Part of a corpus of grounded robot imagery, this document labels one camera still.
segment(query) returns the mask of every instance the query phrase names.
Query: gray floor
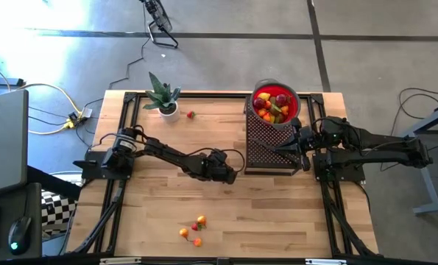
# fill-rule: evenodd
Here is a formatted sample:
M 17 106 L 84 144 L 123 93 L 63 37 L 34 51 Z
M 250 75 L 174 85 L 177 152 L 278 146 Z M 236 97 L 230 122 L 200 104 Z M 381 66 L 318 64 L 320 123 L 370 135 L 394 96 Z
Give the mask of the gray floor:
M 7 76 L 59 85 L 82 107 L 102 97 L 109 82 L 122 78 L 126 64 L 139 56 L 143 38 L 41 37 L 22 30 L 141 32 L 143 14 L 137 0 L 21 2 L 14 1 L 9 9 L 0 4 L 0 69 Z M 163 3 L 175 32 L 312 33 L 305 0 Z M 314 4 L 322 34 L 438 35 L 438 0 L 315 0 Z M 313 40 L 182 38 L 179 42 L 178 50 L 147 44 L 145 61 L 132 66 L 131 79 L 113 89 L 149 88 L 147 74 L 152 71 L 187 90 L 250 91 L 257 80 L 273 77 L 296 91 L 322 91 Z M 323 41 L 322 47 L 331 90 L 344 94 L 352 124 L 373 133 L 390 132 L 397 94 L 403 88 L 438 91 L 438 42 Z M 29 98 L 33 107 L 62 115 L 72 111 L 66 99 L 51 88 L 31 88 Z M 98 113 L 99 105 L 93 107 Z M 427 116 L 435 107 L 436 102 L 427 98 L 407 104 L 418 116 Z M 33 110 L 30 113 L 59 121 Z M 401 115 L 397 131 L 415 122 Z M 94 130 L 96 122 L 88 126 Z M 36 121 L 30 127 L 54 129 Z M 80 132 L 87 142 L 92 141 L 91 135 Z M 438 138 L 429 143 L 435 145 Z M 82 159 L 84 152 L 73 130 L 29 135 L 29 164 L 46 172 L 77 170 L 71 162 Z M 438 161 L 438 150 L 433 156 Z M 393 258 L 438 262 L 438 213 L 416 217 L 411 212 L 429 202 L 421 174 L 402 166 L 380 173 L 378 167 L 364 166 L 380 252 Z M 433 178 L 438 190 L 438 171 Z

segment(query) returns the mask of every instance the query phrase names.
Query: potted plant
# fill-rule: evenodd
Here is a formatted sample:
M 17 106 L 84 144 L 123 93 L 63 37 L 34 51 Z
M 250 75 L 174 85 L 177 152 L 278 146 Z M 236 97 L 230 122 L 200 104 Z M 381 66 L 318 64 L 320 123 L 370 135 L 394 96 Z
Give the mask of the potted plant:
M 170 84 L 162 84 L 158 78 L 149 72 L 152 81 L 153 91 L 145 91 L 146 95 L 152 100 L 152 104 L 144 105 L 144 109 L 158 109 L 160 116 L 166 122 L 175 122 L 180 118 L 180 107 L 177 98 L 180 96 L 181 88 L 171 91 Z

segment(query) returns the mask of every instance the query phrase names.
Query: yellow cable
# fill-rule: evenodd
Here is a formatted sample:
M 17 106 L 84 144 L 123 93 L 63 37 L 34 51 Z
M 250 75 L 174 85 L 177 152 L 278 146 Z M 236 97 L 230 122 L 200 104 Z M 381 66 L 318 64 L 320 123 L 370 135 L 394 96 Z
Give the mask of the yellow cable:
M 6 82 L 7 90 L 8 90 L 9 92 L 11 92 L 11 86 L 10 86 L 9 82 L 7 81 L 6 77 L 5 77 L 5 76 L 3 75 L 3 73 L 1 73 L 1 72 L 0 72 L 0 75 L 3 77 L 4 81 Z M 73 106 L 73 108 L 75 109 L 75 111 L 78 113 L 79 119 L 81 119 L 81 114 L 82 114 L 82 112 L 81 112 L 80 110 L 78 110 L 77 106 L 73 103 L 73 100 L 71 100 L 70 96 L 69 96 L 69 95 L 68 95 L 68 94 L 67 94 L 62 88 L 59 88 L 59 87 L 57 87 L 57 86 L 55 86 L 55 85 L 50 85 L 50 84 L 34 83 L 34 84 L 23 85 L 23 86 L 21 86 L 20 88 L 16 88 L 16 90 L 27 89 L 27 88 L 30 88 L 30 87 L 32 87 L 32 86 L 34 86 L 34 85 L 46 85 L 46 86 L 49 86 L 49 87 L 51 87 L 51 88 L 55 88 L 55 89 L 57 89 L 58 91 L 62 92 L 62 94 L 65 95 L 65 97 L 70 101 L 71 106 Z M 35 131 L 31 131 L 31 130 L 28 130 L 28 131 L 29 131 L 29 133 L 34 133 L 34 134 L 36 134 L 36 135 L 51 135 L 51 134 L 54 134 L 54 133 L 59 133 L 59 132 L 63 131 L 64 129 L 69 129 L 69 128 L 74 127 L 74 126 L 73 126 L 73 122 L 71 123 L 71 125 L 72 125 L 72 126 L 70 126 L 70 125 L 69 125 L 69 121 L 67 121 L 67 122 L 65 123 L 65 125 L 63 125 L 63 127 L 61 127 L 61 128 L 58 129 L 58 130 L 55 130 L 55 131 L 53 131 L 53 132 L 35 132 Z
M 73 103 L 73 100 L 71 100 L 70 96 L 69 96 L 69 95 L 68 95 L 68 94 L 67 94 L 62 88 L 59 88 L 59 87 L 57 87 L 57 86 L 55 86 L 55 85 L 44 84 L 44 83 L 33 83 L 33 84 L 23 85 L 23 86 L 21 86 L 20 88 L 16 88 L 16 90 L 27 89 L 27 88 L 32 87 L 32 86 L 34 86 L 34 85 L 46 85 L 46 86 L 48 86 L 48 87 L 55 88 L 55 89 L 57 89 L 58 91 L 62 92 L 63 95 L 65 95 L 65 97 L 70 101 L 71 106 L 73 106 L 73 108 L 76 110 L 76 112 L 78 113 L 78 116 L 81 115 L 81 111 L 78 110 L 77 106 Z
M 29 130 L 29 133 L 33 133 L 36 135 L 50 135 L 50 134 L 54 134 L 54 133 L 59 133 L 59 132 L 63 131 L 64 129 L 65 129 L 65 127 L 61 127 L 60 129 L 55 130 L 53 132 L 34 132 L 34 131 Z

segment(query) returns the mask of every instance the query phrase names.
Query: desk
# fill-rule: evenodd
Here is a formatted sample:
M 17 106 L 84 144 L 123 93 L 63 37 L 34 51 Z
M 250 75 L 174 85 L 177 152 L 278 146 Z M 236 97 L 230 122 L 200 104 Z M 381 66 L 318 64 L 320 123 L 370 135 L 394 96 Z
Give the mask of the desk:
M 106 91 L 95 143 L 103 135 L 117 131 L 125 92 Z M 341 93 L 323 96 L 327 115 L 346 116 Z M 141 106 L 148 102 L 142 99 Z M 245 154 L 243 99 L 180 98 L 178 103 L 181 111 L 178 122 L 165 124 L 157 110 L 140 109 L 137 124 L 144 127 L 147 135 L 184 153 L 209 146 L 236 148 Z M 194 120 L 186 118 L 190 110 L 197 114 Z M 300 111 L 303 125 L 309 123 L 307 113 L 304 109 Z M 113 140 L 106 138 L 95 150 L 106 150 Z M 238 169 L 241 158 L 230 153 L 228 163 Z M 98 221 L 105 186 L 105 180 L 94 180 L 82 190 L 68 251 L 78 247 Z M 341 183 L 341 188 L 348 222 L 360 239 L 377 252 L 366 197 L 354 183 Z M 208 218 L 207 229 L 200 232 L 189 229 L 190 239 L 200 237 L 203 241 L 198 248 L 178 232 L 190 227 L 202 214 Z M 339 228 L 336 234 L 342 250 Z M 109 235 L 108 223 L 104 243 Z M 233 185 L 204 183 L 152 157 L 135 161 L 124 195 L 117 239 L 116 256 L 331 256 L 321 188 L 312 171 L 299 171 L 293 177 L 240 173 Z

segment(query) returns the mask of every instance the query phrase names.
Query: checkered cloth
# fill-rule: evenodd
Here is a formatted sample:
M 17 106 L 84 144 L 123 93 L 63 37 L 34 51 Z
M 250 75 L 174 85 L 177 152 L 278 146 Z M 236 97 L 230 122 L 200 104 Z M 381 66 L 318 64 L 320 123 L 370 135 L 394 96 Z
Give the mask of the checkered cloth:
M 78 201 L 68 199 L 50 191 L 42 191 L 42 226 L 53 224 L 68 224 L 70 215 L 77 208 Z M 45 230 L 44 233 L 53 236 L 65 230 Z

